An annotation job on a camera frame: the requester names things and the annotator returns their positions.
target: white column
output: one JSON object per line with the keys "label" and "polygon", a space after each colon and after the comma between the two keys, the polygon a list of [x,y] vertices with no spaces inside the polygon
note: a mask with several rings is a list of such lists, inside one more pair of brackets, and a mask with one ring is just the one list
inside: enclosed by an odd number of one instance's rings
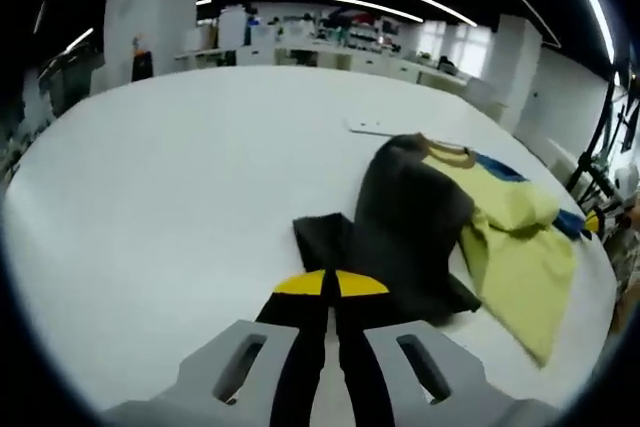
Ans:
{"label": "white column", "polygon": [[542,35],[527,20],[500,16],[489,60],[482,78],[496,90],[496,100],[505,105],[500,125],[513,132],[538,68]]}
{"label": "white column", "polygon": [[153,56],[154,75],[175,72],[185,33],[195,26],[196,0],[107,0],[104,16],[106,86],[131,81],[133,39]]}
{"label": "white column", "polygon": [[22,88],[24,102],[24,120],[18,126],[18,134],[34,134],[36,130],[55,120],[49,93],[40,94],[38,71],[28,70],[25,73]]}
{"label": "white column", "polygon": [[400,43],[400,55],[405,56],[410,53],[417,53],[422,37],[423,24],[402,24],[398,35]]}
{"label": "white column", "polygon": [[440,55],[435,60],[440,60],[440,57],[445,56],[449,60],[453,57],[453,44],[456,41],[456,30],[458,24],[447,24],[442,36],[442,46],[440,47]]}

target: desk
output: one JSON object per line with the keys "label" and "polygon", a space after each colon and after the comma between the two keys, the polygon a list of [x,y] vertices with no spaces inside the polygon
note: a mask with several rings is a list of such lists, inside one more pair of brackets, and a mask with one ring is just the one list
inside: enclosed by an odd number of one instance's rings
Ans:
{"label": "desk", "polygon": [[[275,43],[273,45],[245,46],[236,49],[236,52],[241,50],[254,51],[256,54],[264,51],[266,56],[272,56],[273,65],[277,65],[279,63],[279,55],[277,53],[279,51],[307,50],[316,52],[319,56],[325,57],[324,61],[319,61],[319,67],[375,73],[386,77],[408,80],[414,84],[419,83],[421,85],[433,87],[438,85],[441,90],[444,89],[455,94],[460,94],[469,80],[463,76],[449,75],[434,67],[410,62],[398,57],[390,57],[389,55],[378,54],[376,52],[349,49],[346,47],[337,47],[322,41],[309,42],[305,44]],[[216,56],[221,56],[225,52],[226,50],[224,49],[208,49],[197,52],[187,52],[175,56],[175,60],[182,62],[183,68],[181,70],[194,70],[200,68],[198,65],[198,58],[215,58]],[[343,62],[337,60],[339,57],[346,57],[348,59],[344,67],[342,66]],[[361,65],[363,63],[367,63],[367,61],[369,61],[368,63],[375,64],[372,66],[372,69],[367,69],[366,66]],[[415,75],[406,75],[402,72],[413,72]]]}
{"label": "desk", "polygon": [[[384,137],[378,119],[503,160],[579,212],[520,143],[462,99],[383,77],[302,67],[205,69],[85,99],[26,152],[4,204],[11,275],[34,330],[96,408],[146,399],[179,362],[302,271],[291,221],[352,217]],[[555,349],[538,369],[484,309],[443,328],[510,395],[564,405],[603,346],[615,279],[597,240]],[[451,270],[471,280],[459,249]]]}

